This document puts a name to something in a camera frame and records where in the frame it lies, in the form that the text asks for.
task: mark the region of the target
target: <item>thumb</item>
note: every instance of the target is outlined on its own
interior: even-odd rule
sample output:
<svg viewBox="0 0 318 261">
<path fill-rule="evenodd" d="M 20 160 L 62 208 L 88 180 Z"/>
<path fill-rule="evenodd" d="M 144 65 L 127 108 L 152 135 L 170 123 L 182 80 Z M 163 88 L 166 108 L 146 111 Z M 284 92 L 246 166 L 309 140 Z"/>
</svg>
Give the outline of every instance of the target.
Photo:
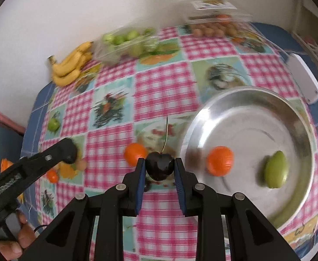
<svg viewBox="0 0 318 261">
<path fill-rule="evenodd" d="M 15 241 L 0 241 L 0 253 L 6 260 L 12 260 L 21 256 L 22 248 Z"/>
</svg>

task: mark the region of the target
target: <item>white wall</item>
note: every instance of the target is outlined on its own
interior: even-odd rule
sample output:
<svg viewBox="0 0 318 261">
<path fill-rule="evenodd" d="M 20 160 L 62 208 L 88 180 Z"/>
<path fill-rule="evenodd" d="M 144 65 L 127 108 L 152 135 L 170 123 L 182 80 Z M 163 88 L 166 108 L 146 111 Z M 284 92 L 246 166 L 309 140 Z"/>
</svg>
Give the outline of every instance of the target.
<svg viewBox="0 0 318 261">
<path fill-rule="evenodd" d="M 26 126 L 49 81 L 47 57 L 61 60 L 79 43 L 142 16 L 180 24 L 179 0 L 6 0 L 0 7 L 0 111 Z M 257 22 L 290 28 L 294 0 L 234 0 Z"/>
</svg>

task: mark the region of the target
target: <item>metal screw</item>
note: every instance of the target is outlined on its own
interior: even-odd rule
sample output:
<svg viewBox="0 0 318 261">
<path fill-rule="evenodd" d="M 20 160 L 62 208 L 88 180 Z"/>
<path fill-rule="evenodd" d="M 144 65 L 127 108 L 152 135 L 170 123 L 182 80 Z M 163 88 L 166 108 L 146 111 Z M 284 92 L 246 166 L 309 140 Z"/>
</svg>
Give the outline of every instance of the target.
<svg viewBox="0 0 318 261">
<path fill-rule="evenodd" d="M 195 189 L 196 190 L 204 190 L 205 189 L 205 185 L 203 183 L 197 183 L 195 185 Z"/>
<path fill-rule="evenodd" d="M 83 200 L 83 199 L 85 198 L 85 193 L 83 193 L 83 192 L 77 192 L 77 193 L 75 194 L 75 198 L 76 198 L 77 200 Z"/>
<path fill-rule="evenodd" d="M 126 184 L 123 184 L 123 183 L 117 184 L 115 188 L 117 190 L 125 190 L 126 189 Z"/>
<path fill-rule="evenodd" d="M 241 192 L 237 192 L 237 193 L 235 193 L 235 198 L 237 200 L 244 200 L 245 199 L 245 195 L 243 193 L 241 193 Z"/>
</svg>

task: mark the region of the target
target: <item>bunch of bananas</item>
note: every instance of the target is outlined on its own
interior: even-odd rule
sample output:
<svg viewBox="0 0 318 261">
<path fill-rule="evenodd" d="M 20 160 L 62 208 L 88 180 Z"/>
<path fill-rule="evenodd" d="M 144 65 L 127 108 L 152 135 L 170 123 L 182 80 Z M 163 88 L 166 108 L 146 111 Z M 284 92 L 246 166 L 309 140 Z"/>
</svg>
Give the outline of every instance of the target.
<svg viewBox="0 0 318 261">
<path fill-rule="evenodd" d="M 54 55 L 48 58 L 52 68 L 51 78 L 57 86 L 69 85 L 78 78 L 80 69 L 92 58 L 92 53 L 88 51 L 92 43 L 88 41 L 79 45 L 60 64 Z"/>
</svg>

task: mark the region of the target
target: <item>tablecloth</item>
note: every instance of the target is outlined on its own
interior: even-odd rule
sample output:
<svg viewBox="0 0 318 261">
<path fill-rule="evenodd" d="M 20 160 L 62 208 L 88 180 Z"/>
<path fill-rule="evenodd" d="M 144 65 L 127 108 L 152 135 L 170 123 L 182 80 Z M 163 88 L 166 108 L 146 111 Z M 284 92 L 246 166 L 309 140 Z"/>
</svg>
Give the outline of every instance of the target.
<svg viewBox="0 0 318 261">
<path fill-rule="evenodd" d="M 249 24 L 241 26 L 254 30 Z M 38 150 L 71 137 L 88 168 L 73 179 L 60 178 L 57 184 L 50 184 L 45 176 L 36 182 L 40 222 L 49 223 L 76 192 L 92 196 L 121 182 L 124 174 L 133 170 L 122 155 L 127 144 L 138 141 L 150 151 L 159 150 L 166 114 L 171 125 L 167 151 L 178 156 L 177 144 L 187 123 L 204 102 L 224 88 L 216 85 L 213 77 L 206 77 L 213 67 L 234 74 L 233 86 L 256 85 L 275 91 L 289 100 L 307 123 L 315 143 L 313 185 L 304 206 L 281 234 L 293 248 L 310 239 L 318 227 L 318 136 L 281 56 L 259 39 L 255 47 L 254 39 L 257 37 L 252 35 L 243 42 L 227 37 L 194 38 L 185 27 L 169 27 L 162 29 L 160 40 L 170 54 L 125 59 L 111 67 L 91 61 L 79 80 L 56 88 L 43 115 Z M 56 133 L 46 129 L 52 116 L 61 121 Z M 46 195 L 49 203 L 44 203 Z M 123 233 L 125 260 L 195 258 L 197 223 L 182 216 L 173 179 L 151 184 L 140 214 L 124 218 Z"/>
</svg>

